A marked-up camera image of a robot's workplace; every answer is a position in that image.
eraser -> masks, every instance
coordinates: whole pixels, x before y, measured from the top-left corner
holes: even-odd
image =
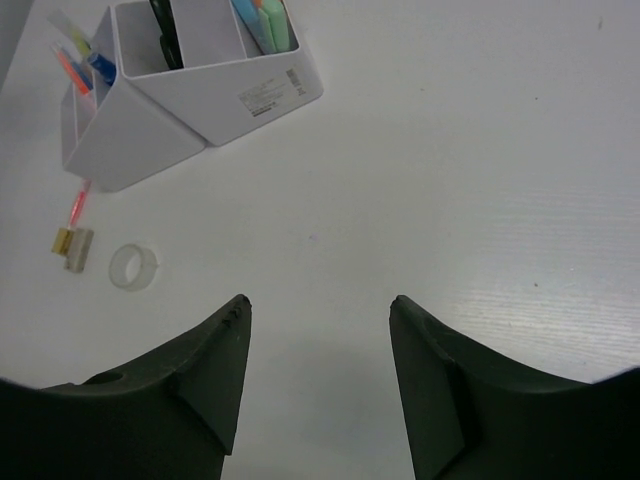
[[[59,229],[58,234],[56,235],[56,240],[53,242],[53,247],[51,247],[51,251],[66,257],[69,252],[69,245],[71,245],[72,238],[73,232],[71,230],[66,228]]]
[[[73,273],[82,273],[92,240],[93,230],[77,228],[73,232],[71,245],[69,245],[69,251],[67,252],[67,260],[64,262],[66,270]]]

orange pen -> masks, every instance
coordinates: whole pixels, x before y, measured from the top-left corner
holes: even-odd
[[[62,65],[62,68],[64,68],[64,71],[67,72],[67,75],[69,75],[69,78],[71,78],[71,81],[78,88],[80,93],[82,95],[86,95],[87,93],[89,93],[90,91],[89,86],[84,82],[84,80],[78,74],[76,69],[73,68],[73,65],[65,55],[65,52],[62,49],[62,47],[58,43],[54,43],[51,45],[51,50],[53,51],[56,58],[60,62],[60,65]]]

green sticky note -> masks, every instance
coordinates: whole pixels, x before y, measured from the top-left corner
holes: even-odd
[[[269,15],[267,15],[264,10],[259,8],[258,16],[260,17],[260,25],[262,26],[262,31],[264,32],[264,36],[267,41],[267,48],[269,49],[269,51],[265,53],[276,53],[276,44],[273,40],[273,33],[271,31],[271,22],[269,21]]]
[[[289,22],[287,12],[280,0],[262,0],[264,13],[269,16],[273,41],[278,52],[288,52],[291,49],[289,40]]]

pen holder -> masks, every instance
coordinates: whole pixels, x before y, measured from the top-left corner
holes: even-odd
[[[93,41],[122,71],[107,10]],[[205,141],[118,74],[112,87],[93,74],[87,97],[73,86],[61,106],[63,168],[121,190],[204,149]]]
[[[323,93],[289,17],[290,52],[262,55],[230,0],[172,0],[185,68],[169,70],[146,1],[114,8],[119,75],[213,145],[222,145]]]

pen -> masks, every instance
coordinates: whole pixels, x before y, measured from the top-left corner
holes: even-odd
[[[90,52],[87,56],[87,63],[102,76],[107,85],[112,86],[116,81],[116,66],[102,54]]]
[[[51,45],[51,50],[54,55],[64,68],[64,71],[67,72],[67,75],[71,78],[71,81],[75,84],[82,95],[86,95],[91,91],[93,85],[89,80],[89,77],[82,71],[80,65],[78,65],[69,53],[64,49],[62,45],[58,42],[54,42]]]
[[[76,227],[76,223],[78,223],[78,219],[82,214],[82,209],[84,208],[84,202],[87,199],[87,194],[89,193],[90,188],[91,188],[91,180],[83,180],[82,188],[76,195],[76,199],[73,202],[73,207],[71,207],[71,214],[69,215],[69,224],[67,226],[68,230],[73,230]]]

